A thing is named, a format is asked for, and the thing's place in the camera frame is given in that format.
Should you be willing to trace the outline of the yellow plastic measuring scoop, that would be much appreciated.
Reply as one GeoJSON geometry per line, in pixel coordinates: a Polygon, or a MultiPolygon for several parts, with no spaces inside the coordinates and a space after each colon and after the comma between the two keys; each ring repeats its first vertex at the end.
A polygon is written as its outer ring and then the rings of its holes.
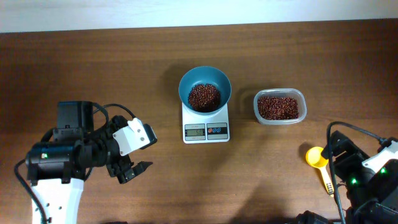
{"type": "Polygon", "coordinates": [[[306,152],[305,160],[308,165],[320,171],[326,192],[328,193],[329,196],[334,197],[334,192],[335,192],[334,187],[330,175],[326,169],[326,166],[328,165],[328,159],[325,159],[322,156],[323,150],[324,148],[318,146],[310,148],[306,152]]]}

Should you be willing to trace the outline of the white digital kitchen scale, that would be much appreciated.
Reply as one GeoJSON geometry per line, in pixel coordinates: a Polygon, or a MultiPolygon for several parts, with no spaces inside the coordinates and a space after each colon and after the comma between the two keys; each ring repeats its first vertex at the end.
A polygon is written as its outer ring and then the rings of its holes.
{"type": "Polygon", "coordinates": [[[182,105],[182,136],[185,144],[228,142],[228,105],[214,113],[202,114],[182,105]]]}

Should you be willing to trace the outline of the clear plastic food container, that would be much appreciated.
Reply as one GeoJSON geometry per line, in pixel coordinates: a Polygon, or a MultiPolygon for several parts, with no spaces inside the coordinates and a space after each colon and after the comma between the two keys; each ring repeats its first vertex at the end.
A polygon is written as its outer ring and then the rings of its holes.
{"type": "Polygon", "coordinates": [[[295,124],[304,120],[307,115],[307,105],[305,102],[304,95],[294,89],[294,88],[274,88],[259,91],[254,97],[254,114],[256,115],[257,120],[261,124],[266,125],[287,125],[287,124],[295,124]],[[298,103],[298,112],[299,117],[297,119],[284,119],[284,120],[268,120],[264,119],[258,112],[257,108],[257,100],[261,96],[269,96],[269,97],[291,97],[297,100],[298,103]]]}

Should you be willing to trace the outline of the red adzuki beans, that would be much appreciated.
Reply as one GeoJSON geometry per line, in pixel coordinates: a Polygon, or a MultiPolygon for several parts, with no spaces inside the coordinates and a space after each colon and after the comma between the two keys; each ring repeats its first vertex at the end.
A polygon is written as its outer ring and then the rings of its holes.
{"type": "MultiPolygon", "coordinates": [[[[216,110],[221,104],[220,91],[211,84],[194,86],[188,96],[188,103],[203,113],[216,110]]],[[[299,109],[297,100],[291,97],[261,96],[257,100],[259,114],[268,120],[297,119],[299,109]]]]}

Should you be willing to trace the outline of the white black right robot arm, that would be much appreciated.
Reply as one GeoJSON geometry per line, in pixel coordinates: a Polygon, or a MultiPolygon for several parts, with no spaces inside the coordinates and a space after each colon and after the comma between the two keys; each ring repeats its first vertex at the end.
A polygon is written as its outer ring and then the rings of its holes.
{"type": "Polygon", "coordinates": [[[374,156],[367,155],[354,142],[339,131],[331,134],[332,158],[328,148],[312,147],[305,155],[308,165],[320,171],[327,194],[335,198],[339,184],[326,170],[328,165],[346,187],[351,205],[347,210],[336,201],[342,217],[329,220],[316,213],[305,211],[294,223],[397,223],[397,139],[383,139],[369,131],[364,134],[377,139],[380,148],[374,156]]]}

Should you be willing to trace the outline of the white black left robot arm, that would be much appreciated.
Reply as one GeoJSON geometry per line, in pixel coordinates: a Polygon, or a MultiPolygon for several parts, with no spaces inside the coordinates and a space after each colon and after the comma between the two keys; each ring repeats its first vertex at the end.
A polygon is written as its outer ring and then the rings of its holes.
{"type": "Polygon", "coordinates": [[[33,223],[76,223],[84,184],[95,167],[105,167],[120,184],[146,171],[129,154],[157,142],[152,127],[135,115],[109,117],[91,101],[61,101],[57,125],[34,144],[22,163],[20,182],[32,200],[33,223]]]}

